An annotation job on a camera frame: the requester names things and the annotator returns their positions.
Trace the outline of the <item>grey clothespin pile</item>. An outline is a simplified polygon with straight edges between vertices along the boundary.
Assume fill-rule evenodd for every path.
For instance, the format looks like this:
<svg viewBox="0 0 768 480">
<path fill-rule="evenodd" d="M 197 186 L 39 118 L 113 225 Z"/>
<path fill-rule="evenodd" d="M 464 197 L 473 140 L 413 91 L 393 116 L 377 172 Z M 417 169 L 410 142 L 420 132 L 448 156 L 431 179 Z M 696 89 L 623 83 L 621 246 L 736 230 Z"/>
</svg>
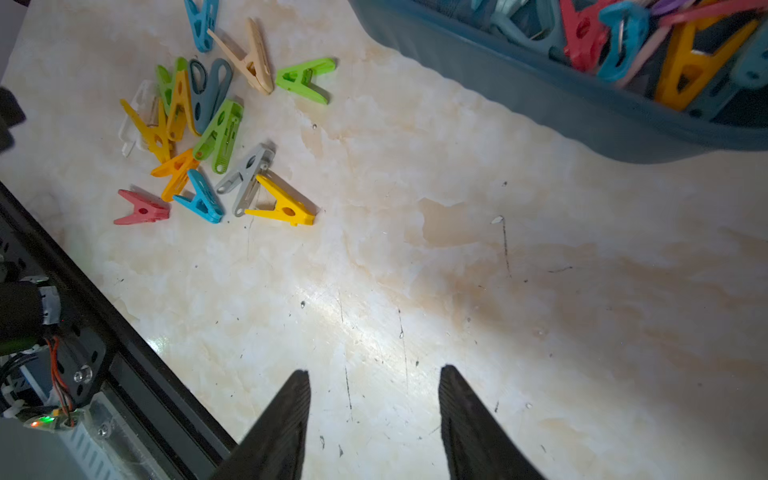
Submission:
<svg viewBox="0 0 768 480">
<path fill-rule="evenodd" d="M 242 217 L 250 208 L 260 188 L 257 176 L 265 174 L 273 163 L 275 150 L 268 145 L 259 144 L 244 157 L 243 162 L 227 173 L 215 186 L 219 195 L 228 194 L 239 188 L 232 207 L 235 217 Z"/>
</svg>

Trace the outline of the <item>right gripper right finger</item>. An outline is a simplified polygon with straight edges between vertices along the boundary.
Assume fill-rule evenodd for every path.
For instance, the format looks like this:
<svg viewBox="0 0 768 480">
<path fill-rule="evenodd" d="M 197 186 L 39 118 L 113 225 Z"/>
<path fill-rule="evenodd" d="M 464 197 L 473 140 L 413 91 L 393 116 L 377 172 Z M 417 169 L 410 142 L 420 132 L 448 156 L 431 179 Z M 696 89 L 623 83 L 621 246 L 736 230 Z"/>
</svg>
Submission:
<svg viewBox="0 0 768 480">
<path fill-rule="evenodd" d="M 451 479 L 544 479 L 455 366 L 441 368 L 438 397 Z"/>
</svg>

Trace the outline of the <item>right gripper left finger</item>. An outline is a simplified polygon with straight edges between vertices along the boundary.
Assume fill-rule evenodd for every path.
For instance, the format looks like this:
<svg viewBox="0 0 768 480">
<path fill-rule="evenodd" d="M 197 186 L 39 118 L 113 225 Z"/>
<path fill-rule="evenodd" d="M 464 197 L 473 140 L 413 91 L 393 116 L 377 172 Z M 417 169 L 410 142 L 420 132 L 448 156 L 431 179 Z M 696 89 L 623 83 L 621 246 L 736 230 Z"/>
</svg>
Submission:
<svg viewBox="0 0 768 480">
<path fill-rule="evenodd" d="M 311 406 L 309 372 L 294 371 L 214 479 L 299 479 Z"/>
</svg>

